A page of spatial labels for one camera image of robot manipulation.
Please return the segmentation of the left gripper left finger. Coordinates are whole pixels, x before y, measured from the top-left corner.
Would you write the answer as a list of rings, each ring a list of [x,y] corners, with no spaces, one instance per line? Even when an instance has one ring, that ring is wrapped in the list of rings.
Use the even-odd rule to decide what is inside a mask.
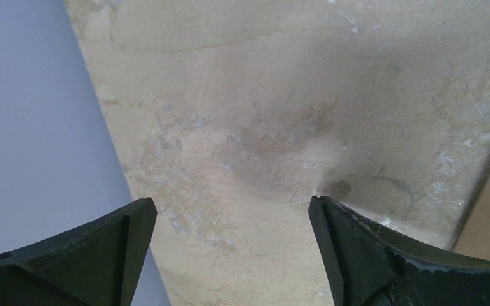
[[[150,198],[0,254],[0,305],[130,305],[156,224]]]

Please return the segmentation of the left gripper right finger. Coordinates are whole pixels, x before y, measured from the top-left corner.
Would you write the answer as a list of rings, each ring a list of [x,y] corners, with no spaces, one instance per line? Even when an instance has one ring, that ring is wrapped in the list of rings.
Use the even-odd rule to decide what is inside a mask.
[[[308,214],[336,305],[490,305],[490,261],[425,244],[328,196]]]

